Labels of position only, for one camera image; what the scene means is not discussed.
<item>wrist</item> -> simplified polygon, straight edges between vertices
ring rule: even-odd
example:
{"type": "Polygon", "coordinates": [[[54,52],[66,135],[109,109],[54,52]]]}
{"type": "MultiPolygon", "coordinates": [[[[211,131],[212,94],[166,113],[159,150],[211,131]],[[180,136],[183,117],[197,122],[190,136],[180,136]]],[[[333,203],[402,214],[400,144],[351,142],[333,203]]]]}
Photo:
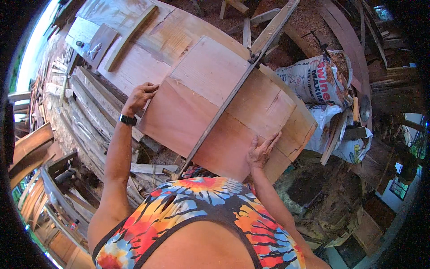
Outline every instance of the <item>wrist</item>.
{"type": "Polygon", "coordinates": [[[134,117],[136,113],[131,107],[125,105],[121,110],[121,114],[128,117],[134,117]]]}

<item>hand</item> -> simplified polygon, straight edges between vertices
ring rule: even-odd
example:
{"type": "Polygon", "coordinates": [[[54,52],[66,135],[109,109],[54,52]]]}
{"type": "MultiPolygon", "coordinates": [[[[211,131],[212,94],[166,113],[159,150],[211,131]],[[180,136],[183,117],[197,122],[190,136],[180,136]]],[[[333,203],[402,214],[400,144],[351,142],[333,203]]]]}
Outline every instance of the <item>hand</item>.
{"type": "Polygon", "coordinates": [[[275,146],[276,142],[278,142],[281,135],[282,132],[273,134],[259,147],[257,147],[258,136],[255,135],[255,137],[252,139],[251,147],[248,150],[248,155],[246,156],[246,161],[248,162],[251,170],[254,168],[263,168],[269,159],[273,147],[275,146]]]}
{"type": "Polygon", "coordinates": [[[134,88],[132,94],[130,94],[126,104],[124,105],[121,114],[134,117],[137,112],[145,107],[146,102],[154,97],[157,89],[158,84],[154,85],[151,82],[145,82],[144,84],[134,88]]]}

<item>tie-dye tank top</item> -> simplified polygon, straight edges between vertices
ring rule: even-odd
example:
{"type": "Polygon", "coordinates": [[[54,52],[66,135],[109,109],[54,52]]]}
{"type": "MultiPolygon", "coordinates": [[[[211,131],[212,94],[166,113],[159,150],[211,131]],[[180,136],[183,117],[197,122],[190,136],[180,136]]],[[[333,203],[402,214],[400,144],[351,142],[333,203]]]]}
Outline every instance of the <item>tie-dye tank top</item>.
{"type": "Polygon", "coordinates": [[[234,229],[255,268],[305,268],[293,238],[267,212],[249,185],[225,177],[166,182],[95,247],[97,268],[141,268],[170,235],[196,221],[234,229]]]}

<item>window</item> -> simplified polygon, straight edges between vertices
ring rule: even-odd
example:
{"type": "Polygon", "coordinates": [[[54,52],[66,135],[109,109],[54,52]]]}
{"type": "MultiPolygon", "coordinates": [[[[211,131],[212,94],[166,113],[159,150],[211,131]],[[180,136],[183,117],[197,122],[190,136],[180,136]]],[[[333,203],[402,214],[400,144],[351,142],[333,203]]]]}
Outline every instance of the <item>window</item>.
{"type": "Polygon", "coordinates": [[[398,177],[393,179],[393,183],[391,184],[390,191],[394,193],[397,197],[399,197],[402,201],[405,198],[406,192],[408,191],[409,185],[405,185],[399,181],[398,177]]]}

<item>hammer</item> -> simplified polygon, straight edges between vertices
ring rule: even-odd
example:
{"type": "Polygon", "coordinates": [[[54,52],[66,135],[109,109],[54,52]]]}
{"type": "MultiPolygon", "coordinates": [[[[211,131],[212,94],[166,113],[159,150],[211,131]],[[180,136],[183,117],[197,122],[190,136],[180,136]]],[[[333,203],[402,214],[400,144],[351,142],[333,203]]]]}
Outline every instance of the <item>hammer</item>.
{"type": "Polygon", "coordinates": [[[365,138],[367,136],[366,128],[361,126],[358,112],[358,97],[354,97],[353,102],[353,114],[354,123],[348,125],[345,129],[345,134],[342,140],[358,140],[359,138],[365,138]]]}

